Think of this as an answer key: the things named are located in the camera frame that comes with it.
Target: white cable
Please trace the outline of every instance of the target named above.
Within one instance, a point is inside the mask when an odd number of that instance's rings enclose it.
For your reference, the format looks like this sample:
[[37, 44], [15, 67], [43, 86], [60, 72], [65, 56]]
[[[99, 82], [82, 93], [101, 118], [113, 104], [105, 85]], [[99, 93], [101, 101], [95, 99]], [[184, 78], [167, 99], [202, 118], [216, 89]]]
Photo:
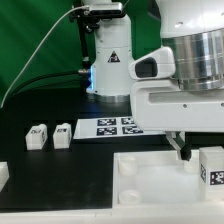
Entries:
[[55, 29], [55, 27], [61, 22], [61, 20], [63, 20], [69, 13], [74, 12], [76, 10], [79, 9], [85, 9], [85, 8], [89, 8], [88, 5], [85, 6], [81, 6], [81, 7], [77, 7], [77, 8], [73, 8], [71, 10], [69, 10], [68, 12], [66, 12], [61, 18], [58, 19], [58, 21], [52, 26], [52, 28], [48, 31], [48, 33], [46, 34], [46, 36], [43, 38], [43, 40], [40, 42], [40, 44], [38, 45], [38, 47], [36, 48], [36, 50], [33, 52], [33, 54], [31, 55], [30, 59], [27, 61], [27, 63], [24, 65], [23, 69], [20, 71], [20, 73], [18, 74], [18, 76], [14, 79], [14, 81], [12, 82], [12, 84], [9, 86], [8, 90], [6, 91], [2, 103], [1, 103], [1, 108], [3, 108], [5, 100], [7, 99], [8, 94], [10, 93], [12, 87], [15, 85], [15, 83], [18, 81], [18, 79], [22, 76], [22, 74], [24, 73], [24, 71], [26, 70], [26, 68], [28, 67], [28, 65], [30, 64], [30, 62], [32, 61], [32, 59], [35, 57], [36, 53], [39, 51], [39, 49], [41, 48], [41, 46], [43, 45], [43, 43], [46, 41], [46, 39], [48, 38], [48, 36], [52, 33], [52, 31]]

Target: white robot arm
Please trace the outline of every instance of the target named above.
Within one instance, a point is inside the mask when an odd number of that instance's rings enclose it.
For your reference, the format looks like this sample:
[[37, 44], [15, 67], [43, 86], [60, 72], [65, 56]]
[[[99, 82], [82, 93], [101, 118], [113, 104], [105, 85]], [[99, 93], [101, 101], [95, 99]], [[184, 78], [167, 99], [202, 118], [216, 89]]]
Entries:
[[[129, 66], [131, 77], [140, 80], [131, 90], [136, 124], [142, 130], [224, 132], [223, 0], [156, 3], [163, 46], [148, 55], [151, 62], [155, 59], [154, 68], [150, 72], [152, 63], [148, 62], [148, 72], [139, 77], [138, 64], [147, 56]], [[157, 58], [164, 58], [164, 48], [172, 53], [167, 53], [170, 60], [162, 64]], [[172, 68], [166, 75], [161, 71], [164, 65]]]

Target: warning label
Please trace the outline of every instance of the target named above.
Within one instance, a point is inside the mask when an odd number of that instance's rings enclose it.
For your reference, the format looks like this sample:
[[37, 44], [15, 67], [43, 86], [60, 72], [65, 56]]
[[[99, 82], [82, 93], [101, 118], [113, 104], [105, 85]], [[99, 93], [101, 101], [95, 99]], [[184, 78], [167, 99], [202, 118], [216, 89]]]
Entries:
[[120, 59], [118, 58], [116, 52], [113, 51], [113, 53], [112, 53], [112, 55], [110, 56], [108, 62], [109, 62], [109, 63], [112, 63], [112, 62], [121, 62], [121, 61], [120, 61]]

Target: white 3d printed part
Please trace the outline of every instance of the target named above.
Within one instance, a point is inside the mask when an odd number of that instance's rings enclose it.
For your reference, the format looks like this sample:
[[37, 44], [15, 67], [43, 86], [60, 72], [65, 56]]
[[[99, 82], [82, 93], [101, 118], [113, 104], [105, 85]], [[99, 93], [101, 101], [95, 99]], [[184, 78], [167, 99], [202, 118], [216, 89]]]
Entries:
[[26, 135], [27, 150], [42, 149], [47, 140], [47, 126], [33, 126]]
[[9, 179], [8, 165], [6, 162], [0, 163], [0, 192]]
[[72, 139], [71, 125], [67, 123], [57, 125], [53, 135], [53, 139], [55, 149], [69, 148]]
[[199, 186], [204, 200], [224, 200], [224, 149], [200, 148]]

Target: green screen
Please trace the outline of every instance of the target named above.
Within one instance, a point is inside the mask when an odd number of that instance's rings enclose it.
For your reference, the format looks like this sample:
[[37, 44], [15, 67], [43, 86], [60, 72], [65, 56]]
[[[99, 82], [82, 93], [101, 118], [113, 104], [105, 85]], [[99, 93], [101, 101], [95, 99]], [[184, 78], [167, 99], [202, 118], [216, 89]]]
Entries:
[[[68, 10], [72, 0], [1, 0], [0, 4], [0, 101], [19, 74], [40, 41], [53, 24]], [[160, 23], [148, 16], [147, 0], [130, 0], [126, 11], [132, 21], [133, 57], [139, 57], [160, 47]], [[95, 59], [94, 35], [87, 36], [91, 62]], [[40, 75], [78, 70], [81, 64], [81, 46], [76, 22], [66, 17], [53, 31], [33, 59], [21, 83]], [[76, 77], [47, 79], [25, 89], [43, 84], [64, 82]], [[78, 87], [78, 82], [60, 87]]]

